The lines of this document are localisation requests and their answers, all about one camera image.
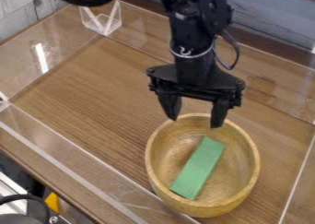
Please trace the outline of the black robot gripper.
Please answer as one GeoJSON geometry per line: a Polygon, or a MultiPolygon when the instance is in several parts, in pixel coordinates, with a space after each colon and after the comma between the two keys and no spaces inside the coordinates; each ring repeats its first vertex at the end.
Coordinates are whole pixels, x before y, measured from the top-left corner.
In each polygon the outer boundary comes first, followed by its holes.
{"type": "Polygon", "coordinates": [[[182,98],[204,100],[212,103],[211,128],[219,128],[228,108],[241,106],[245,83],[217,66],[220,60],[212,48],[203,53],[182,47],[169,51],[174,62],[146,70],[149,90],[157,96],[165,116],[177,120],[182,98]]]}

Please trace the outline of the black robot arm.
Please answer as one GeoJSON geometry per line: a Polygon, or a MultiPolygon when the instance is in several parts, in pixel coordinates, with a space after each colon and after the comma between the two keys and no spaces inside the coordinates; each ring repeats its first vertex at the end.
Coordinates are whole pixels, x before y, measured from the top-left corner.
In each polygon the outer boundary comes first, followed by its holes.
{"type": "Polygon", "coordinates": [[[241,105],[245,83],[228,73],[235,68],[217,56],[216,39],[233,47],[239,43],[227,32],[232,21],[228,0],[160,0],[170,29],[168,43],[174,63],[146,70],[149,90],[154,92],[165,116],[176,120],[181,100],[212,103],[211,127],[219,128],[228,110],[241,105]]]}

